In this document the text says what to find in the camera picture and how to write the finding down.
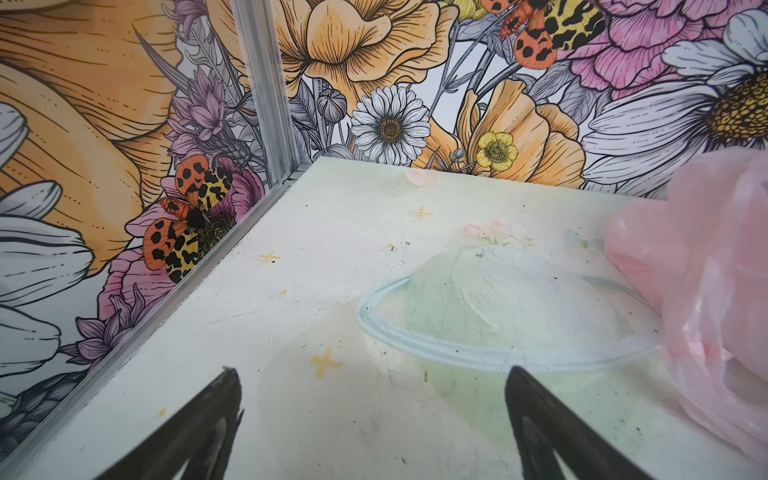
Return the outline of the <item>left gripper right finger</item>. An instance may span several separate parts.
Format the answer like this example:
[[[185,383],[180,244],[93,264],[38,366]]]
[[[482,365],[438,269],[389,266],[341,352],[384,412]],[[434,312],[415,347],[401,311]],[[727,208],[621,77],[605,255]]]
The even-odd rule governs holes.
[[[528,371],[515,366],[505,402],[525,479],[563,479],[561,463],[578,479],[648,479]]]

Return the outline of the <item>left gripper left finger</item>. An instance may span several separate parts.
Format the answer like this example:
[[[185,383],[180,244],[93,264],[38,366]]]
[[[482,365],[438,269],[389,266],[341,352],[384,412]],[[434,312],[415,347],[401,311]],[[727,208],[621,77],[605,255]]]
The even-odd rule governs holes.
[[[101,479],[222,479],[244,411],[238,373],[225,368]]]

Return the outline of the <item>pink plastic bag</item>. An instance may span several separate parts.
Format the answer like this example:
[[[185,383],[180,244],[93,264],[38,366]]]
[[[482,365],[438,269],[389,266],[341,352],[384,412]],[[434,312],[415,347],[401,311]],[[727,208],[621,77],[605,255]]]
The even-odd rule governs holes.
[[[679,169],[663,200],[609,222],[607,258],[662,318],[660,353],[697,423],[759,463],[767,406],[726,383],[740,363],[767,377],[767,154],[731,147]]]

